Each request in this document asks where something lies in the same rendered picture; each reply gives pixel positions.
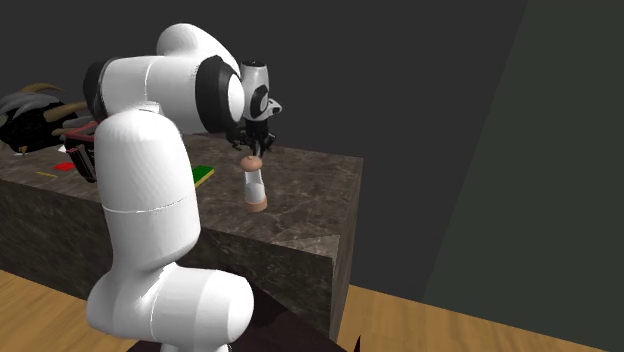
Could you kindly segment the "dark robot stand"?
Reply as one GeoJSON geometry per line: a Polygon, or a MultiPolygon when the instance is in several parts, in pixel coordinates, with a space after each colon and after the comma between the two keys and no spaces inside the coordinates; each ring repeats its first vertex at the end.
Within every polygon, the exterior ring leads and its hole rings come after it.
{"type": "Polygon", "coordinates": [[[251,287],[255,304],[250,324],[226,352],[361,352],[361,338],[345,350],[262,289],[251,287]]]}

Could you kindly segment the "wooden pepper mill clear middle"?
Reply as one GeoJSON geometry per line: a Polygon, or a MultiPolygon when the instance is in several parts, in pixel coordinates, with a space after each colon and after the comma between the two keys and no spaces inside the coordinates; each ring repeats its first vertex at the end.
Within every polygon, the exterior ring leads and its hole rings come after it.
{"type": "Polygon", "coordinates": [[[267,208],[262,166],[263,162],[257,156],[246,156],[240,162],[240,168],[244,172],[245,206],[250,212],[262,212],[267,208]]]}

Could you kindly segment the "black figure with tan feathers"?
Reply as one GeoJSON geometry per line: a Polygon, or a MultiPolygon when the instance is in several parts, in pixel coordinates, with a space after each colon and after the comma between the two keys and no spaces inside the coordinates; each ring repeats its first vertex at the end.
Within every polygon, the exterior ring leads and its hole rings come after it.
{"type": "Polygon", "coordinates": [[[0,98],[0,142],[22,155],[65,143],[67,133],[94,121],[86,102],[63,103],[44,90],[63,92],[49,83],[33,83],[0,98]]]}

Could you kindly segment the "black box with red frame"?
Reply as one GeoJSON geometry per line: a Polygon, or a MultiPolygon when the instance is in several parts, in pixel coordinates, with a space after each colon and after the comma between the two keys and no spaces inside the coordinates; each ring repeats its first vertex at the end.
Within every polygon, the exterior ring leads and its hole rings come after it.
{"type": "Polygon", "coordinates": [[[66,153],[79,174],[90,183],[97,181],[94,160],[94,134],[97,126],[98,123],[93,121],[63,134],[66,153]]]}

